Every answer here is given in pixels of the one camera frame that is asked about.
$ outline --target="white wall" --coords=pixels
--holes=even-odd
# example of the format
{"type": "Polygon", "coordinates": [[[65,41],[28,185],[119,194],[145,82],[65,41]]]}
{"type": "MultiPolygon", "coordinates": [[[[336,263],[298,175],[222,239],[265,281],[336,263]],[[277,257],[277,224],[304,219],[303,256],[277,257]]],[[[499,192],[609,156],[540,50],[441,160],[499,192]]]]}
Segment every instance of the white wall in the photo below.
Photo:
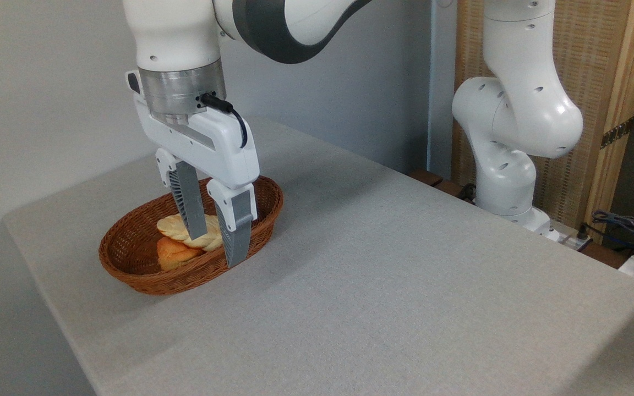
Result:
{"type": "MultiPolygon", "coordinates": [[[[428,56],[412,51],[428,43],[425,3],[373,0],[303,65],[230,43],[230,98],[398,170],[424,166],[426,100],[408,100],[427,97],[428,56]]],[[[133,67],[121,0],[0,0],[0,394],[91,394],[1,220],[153,151],[123,83],[133,67]]]]}

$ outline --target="cable connector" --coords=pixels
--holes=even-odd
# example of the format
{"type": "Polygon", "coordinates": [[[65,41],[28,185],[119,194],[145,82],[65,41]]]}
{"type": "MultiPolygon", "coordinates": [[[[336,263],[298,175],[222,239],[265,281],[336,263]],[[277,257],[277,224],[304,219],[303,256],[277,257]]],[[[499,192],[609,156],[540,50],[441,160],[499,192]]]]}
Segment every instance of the cable connector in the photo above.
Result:
{"type": "Polygon", "coordinates": [[[226,100],[221,100],[211,93],[205,93],[201,96],[200,100],[205,106],[209,106],[211,108],[219,110],[222,113],[231,113],[232,111],[234,111],[233,104],[229,103],[226,100]]]}
{"type": "Polygon", "coordinates": [[[576,233],[576,238],[580,240],[588,240],[588,228],[586,227],[586,224],[581,224],[579,232],[576,233]]]}

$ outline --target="wicker panel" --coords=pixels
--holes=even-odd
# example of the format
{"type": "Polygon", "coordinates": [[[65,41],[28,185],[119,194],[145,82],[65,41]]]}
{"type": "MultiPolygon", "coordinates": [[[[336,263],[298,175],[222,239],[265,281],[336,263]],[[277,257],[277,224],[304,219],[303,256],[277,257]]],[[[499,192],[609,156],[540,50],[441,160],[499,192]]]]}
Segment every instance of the wicker panel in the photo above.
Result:
{"type": "MultiPolygon", "coordinates": [[[[583,218],[596,167],[614,70],[630,2],[558,0],[554,59],[562,85],[584,115],[581,142],[557,160],[534,158],[538,167],[535,205],[555,220],[577,226],[583,218]]],[[[456,83],[491,76],[483,61],[483,2],[462,0],[458,11],[456,83]]],[[[472,183],[476,166],[460,126],[453,133],[452,178],[472,183]]]]}

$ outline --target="oval basket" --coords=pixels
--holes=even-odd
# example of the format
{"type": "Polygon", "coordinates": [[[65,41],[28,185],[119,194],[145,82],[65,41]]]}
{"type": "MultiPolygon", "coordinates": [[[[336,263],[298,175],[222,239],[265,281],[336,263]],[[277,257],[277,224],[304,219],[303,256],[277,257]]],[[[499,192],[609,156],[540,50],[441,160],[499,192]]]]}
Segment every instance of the oval basket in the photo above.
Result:
{"type": "MultiPolygon", "coordinates": [[[[209,179],[199,181],[204,210],[216,215],[214,201],[207,194],[209,179]]],[[[271,239],[275,219],[282,208],[280,187],[260,176],[254,182],[259,218],[251,224],[247,258],[271,239]]],[[[158,264],[156,243],[163,235],[156,228],[161,218],[178,213],[173,196],[163,195],[132,210],[117,221],[99,244],[99,261],[108,273],[136,291],[147,295],[173,295],[196,288],[229,270],[224,247],[201,254],[171,271],[158,264]]]]}

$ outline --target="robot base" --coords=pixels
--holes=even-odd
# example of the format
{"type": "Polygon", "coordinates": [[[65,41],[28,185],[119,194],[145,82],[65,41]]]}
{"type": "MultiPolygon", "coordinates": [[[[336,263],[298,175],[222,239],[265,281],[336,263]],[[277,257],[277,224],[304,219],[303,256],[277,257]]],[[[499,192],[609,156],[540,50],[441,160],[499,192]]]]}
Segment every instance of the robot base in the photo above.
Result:
{"type": "Polygon", "coordinates": [[[501,216],[512,223],[516,223],[519,226],[523,226],[534,233],[542,235],[550,240],[559,241],[559,232],[554,230],[551,226],[551,220],[549,216],[538,208],[530,208],[525,213],[521,213],[515,216],[501,216]]]}

